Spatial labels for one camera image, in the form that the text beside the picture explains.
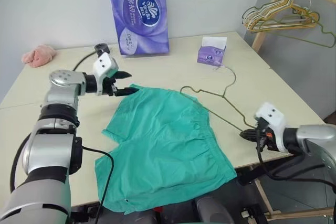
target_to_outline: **wire hanger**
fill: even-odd
[[[280,1],[275,1],[275,2],[271,2],[271,3],[266,3],[263,4],[260,8],[257,8],[256,6],[253,6],[249,9],[247,9],[243,15],[242,15],[242,24],[245,24],[248,22],[249,19],[252,18],[252,16],[255,15],[259,15],[261,16],[261,13],[264,13],[265,10],[270,9],[270,8],[274,8],[274,7],[279,7],[281,5],[286,5],[288,3],[289,0],[280,0]]]
[[[195,102],[195,103],[198,104],[199,106],[201,106],[201,107],[203,107],[204,109],[206,109],[208,112],[214,114],[216,117],[220,118],[221,120],[225,121],[225,122],[228,123],[229,125],[233,126],[233,127],[236,128],[237,130],[239,130],[239,131],[242,132],[243,130],[240,129],[238,126],[236,126],[234,123],[230,122],[229,120],[223,118],[222,116],[218,115],[218,114],[215,113],[214,111],[212,111],[212,110],[208,109],[207,107],[203,106],[203,105],[200,104],[197,100],[194,100],[191,96],[189,96],[189,95],[183,93],[182,91],[183,91],[184,89],[189,88],[189,89],[191,89],[191,90],[192,90],[193,92],[195,92],[195,93],[203,92],[203,93],[207,93],[207,94],[215,95],[215,96],[217,96],[217,97],[224,98],[224,100],[225,100],[228,104],[230,104],[230,106],[231,106],[232,108],[234,108],[234,109],[235,109],[235,110],[242,116],[243,121],[244,121],[244,124],[245,124],[246,126],[250,127],[250,128],[255,129],[254,126],[252,126],[252,125],[250,125],[250,124],[248,124],[248,123],[246,122],[246,117],[245,117],[245,115],[244,115],[239,109],[237,109],[237,107],[234,106],[234,105],[233,105],[233,104],[232,104],[232,103],[225,97],[225,94],[226,94],[227,89],[228,89],[229,87],[233,86],[233,85],[236,83],[236,80],[237,80],[236,73],[235,73],[231,68],[229,68],[228,66],[225,66],[225,65],[221,65],[221,66],[215,68],[214,70],[216,71],[216,70],[218,70],[219,68],[226,68],[226,69],[230,70],[230,71],[232,72],[232,74],[234,75],[234,81],[233,81],[231,84],[229,84],[229,85],[227,85],[227,86],[225,87],[225,89],[224,89],[224,93],[223,93],[223,94],[217,94],[217,93],[210,92],[210,91],[203,90],[203,89],[195,90],[195,89],[194,89],[193,87],[191,87],[191,86],[183,86],[183,87],[180,89],[180,94],[183,95],[183,96],[185,96],[185,97],[187,97],[188,99],[192,100],[193,102]]]
[[[309,0],[309,7],[311,7],[312,5],[312,2],[311,0]],[[285,37],[285,38],[290,38],[290,39],[296,39],[296,40],[300,40],[300,41],[303,41],[303,42],[307,42],[307,43],[310,43],[310,44],[314,44],[314,45],[317,45],[317,46],[321,46],[321,47],[327,47],[327,48],[333,48],[335,45],[336,45],[336,35],[331,32],[331,31],[324,31],[324,26],[319,22],[319,20],[315,20],[314,18],[312,18],[313,21],[319,25],[321,27],[321,33],[323,34],[330,34],[333,36],[334,38],[334,42],[332,45],[326,45],[326,44],[322,44],[322,43],[318,43],[318,42],[314,42],[314,41],[310,41],[310,40],[306,40],[306,39],[301,39],[301,38],[298,38],[298,37],[294,37],[294,36],[289,36],[289,35],[284,35],[284,34],[280,34],[280,33],[275,33],[275,32],[272,32],[272,31],[269,31],[269,30],[262,30],[261,31],[266,31],[270,34],[274,34],[274,35],[277,35],[277,36],[281,36],[281,37]]]
[[[297,15],[282,18],[281,22],[270,19],[279,12],[292,8]],[[316,24],[314,20],[318,20],[319,15],[316,12],[304,9],[293,3],[293,0],[287,0],[280,5],[268,6],[258,12],[250,12],[245,15],[243,23],[248,30],[259,32],[265,31],[262,26],[266,26],[266,30],[270,29],[293,29],[293,28],[309,28]]]

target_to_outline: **green shorts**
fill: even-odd
[[[122,100],[103,134],[119,143],[103,206],[129,214],[193,199],[235,178],[208,112],[177,91],[143,88]],[[96,160],[101,199],[111,168]]]

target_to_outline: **black cable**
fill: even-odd
[[[275,175],[271,174],[268,171],[268,169],[267,169],[267,167],[266,167],[266,165],[265,165],[265,163],[264,163],[264,161],[262,159],[261,148],[260,148],[260,130],[259,129],[256,130],[256,138],[257,138],[257,153],[258,153],[259,162],[260,162],[261,167],[263,168],[265,174],[270,179],[277,180],[277,181],[289,180],[289,179],[292,179],[292,178],[297,177],[299,175],[302,175],[302,174],[304,174],[306,172],[309,172],[311,170],[315,170],[315,169],[319,169],[319,168],[323,168],[324,167],[323,164],[321,164],[321,165],[314,165],[314,166],[310,166],[310,167],[307,167],[305,169],[299,170],[299,171],[297,171],[297,172],[295,172],[295,173],[293,173],[293,174],[291,174],[289,176],[286,176],[286,177],[275,176]]]
[[[94,52],[92,52],[92,53],[86,55],[83,59],[81,59],[81,60],[77,63],[77,65],[73,68],[73,71],[76,71],[77,68],[79,67],[79,65],[81,65],[83,61],[85,61],[87,58],[89,58],[90,56],[94,55],[95,53],[96,53],[96,51],[94,51]]]
[[[285,171],[285,170],[287,170],[287,169],[289,169],[289,168],[291,168],[295,165],[298,165],[298,164],[302,163],[305,160],[305,157],[306,157],[306,155],[303,153],[300,156],[298,156],[297,158],[295,157],[294,159],[292,159],[292,160],[294,160],[293,162],[291,162],[292,161],[291,160],[291,161],[285,163],[284,165],[281,165],[279,168],[272,171],[273,176],[275,176],[278,173],[281,173],[281,172],[283,172],[283,171]]]
[[[332,190],[333,192],[336,194],[336,185],[334,185],[333,183],[329,182],[329,181],[326,181],[326,180],[323,180],[323,179],[315,179],[315,178],[294,178],[294,177],[297,177],[299,175],[302,175],[310,170],[314,170],[314,169],[318,169],[318,168],[322,168],[322,167],[325,167],[325,165],[315,165],[315,166],[311,166],[311,167],[307,167],[303,170],[300,170],[292,175],[289,175],[287,177],[277,177],[277,176],[274,176],[272,174],[270,174],[270,172],[267,170],[267,167],[265,166],[265,163],[262,159],[262,156],[261,156],[261,148],[260,148],[260,130],[257,129],[256,130],[256,138],[257,138],[257,153],[258,153],[258,158],[259,158],[259,161],[260,161],[260,165],[262,166],[262,168],[264,169],[265,171],[265,174],[273,179],[273,180],[286,180],[286,181],[291,181],[291,182],[316,182],[316,183],[323,183],[325,185],[328,185],[328,186],[331,186],[332,187]],[[335,205],[334,205],[334,212],[333,212],[333,221],[334,221],[334,224],[336,224],[336,201],[335,201]]]
[[[104,200],[105,200],[105,196],[106,196],[106,193],[107,193],[107,189],[109,187],[109,183],[110,183],[110,179],[111,179],[111,175],[112,175],[112,172],[113,172],[113,169],[114,169],[114,159],[113,157],[106,153],[106,152],[103,152],[103,151],[100,151],[100,150],[95,150],[95,149],[91,149],[91,148],[87,148],[85,146],[82,146],[83,150],[86,150],[86,151],[90,151],[90,152],[97,152],[97,153],[101,153],[101,154],[104,154],[105,156],[108,156],[110,159],[111,159],[111,171],[110,171],[110,174],[107,178],[107,181],[106,181],[106,185],[105,185],[105,190],[104,190],[104,193],[103,193],[103,196],[101,198],[101,202],[100,202],[100,205],[98,207],[98,211],[97,211],[97,215],[96,215],[96,219],[95,219],[95,223],[94,224],[97,224],[98,223],[98,219],[99,219],[99,213],[101,211],[101,208],[102,208],[102,205],[104,203]]]
[[[16,173],[16,167],[17,167],[17,162],[20,158],[20,154],[23,150],[23,147],[25,147],[26,143],[28,142],[30,137],[30,134],[28,136],[26,136],[26,138],[23,140],[23,142],[21,143],[19,149],[17,149],[14,160],[13,160],[13,164],[12,164],[12,169],[11,171],[11,177],[9,179],[9,189],[11,190],[10,193],[12,193],[15,190],[15,173]]]

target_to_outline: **pink towel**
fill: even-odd
[[[25,53],[22,56],[22,62],[37,68],[50,62],[55,55],[56,51],[52,47],[40,45],[33,51]]]

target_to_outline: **tissue package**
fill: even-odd
[[[227,37],[203,37],[197,62],[220,66],[226,49]]]
[[[166,0],[111,0],[122,55],[169,52]]]

